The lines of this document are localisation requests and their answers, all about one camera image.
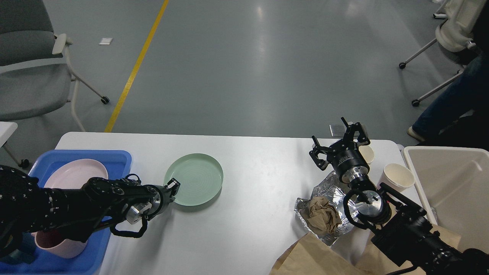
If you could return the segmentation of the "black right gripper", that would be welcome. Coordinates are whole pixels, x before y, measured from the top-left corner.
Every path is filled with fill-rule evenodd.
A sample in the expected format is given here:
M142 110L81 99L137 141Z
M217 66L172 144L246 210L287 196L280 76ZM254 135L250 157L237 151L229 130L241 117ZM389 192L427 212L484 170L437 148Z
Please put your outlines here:
M341 117L341 121L346 129L341 143L325 147L312 136L313 146L309 156L322 171L332 164L340 181L350 188L369 188L370 167L358 149L370 145L368 134L360 122L349 124L344 117Z

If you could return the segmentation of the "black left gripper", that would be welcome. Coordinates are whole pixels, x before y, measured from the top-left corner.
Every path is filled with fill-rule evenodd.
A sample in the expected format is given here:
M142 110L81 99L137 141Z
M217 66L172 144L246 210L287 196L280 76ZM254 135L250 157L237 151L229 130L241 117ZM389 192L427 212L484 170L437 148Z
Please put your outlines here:
M175 178L171 178L166 186L152 186L157 193L147 202L130 204L126 212L126 221L135 224L143 218L150 221L161 214L173 202L173 197L178 193L180 186L180 182Z

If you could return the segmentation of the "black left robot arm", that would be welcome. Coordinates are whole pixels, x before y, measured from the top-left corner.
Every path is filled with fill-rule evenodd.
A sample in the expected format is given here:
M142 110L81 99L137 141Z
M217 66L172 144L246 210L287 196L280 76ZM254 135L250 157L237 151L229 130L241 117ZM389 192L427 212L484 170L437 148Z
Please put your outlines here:
M130 175L109 180L92 177L79 189L41 188L39 179L0 168L1 257L21 245L23 233L58 230L61 237L85 242L97 231L140 238L148 222L175 200L180 182L142 185Z

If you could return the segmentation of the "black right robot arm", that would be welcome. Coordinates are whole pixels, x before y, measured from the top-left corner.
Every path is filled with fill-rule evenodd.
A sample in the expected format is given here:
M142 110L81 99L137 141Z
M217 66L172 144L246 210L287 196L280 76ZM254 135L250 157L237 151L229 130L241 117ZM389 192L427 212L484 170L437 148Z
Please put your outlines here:
M368 177L370 167L360 153L371 142L363 125L345 126L344 136L330 146L322 146L312 136L309 155L316 166L325 170L332 165L341 183L349 191L342 209L349 223L373 233L371 242L397 266L409 261L412 266L395 271L396 275L421 268L427 275L488 274L488 254L470 248L464 252L445 243L426 219L426 210L387 183L376 187Z

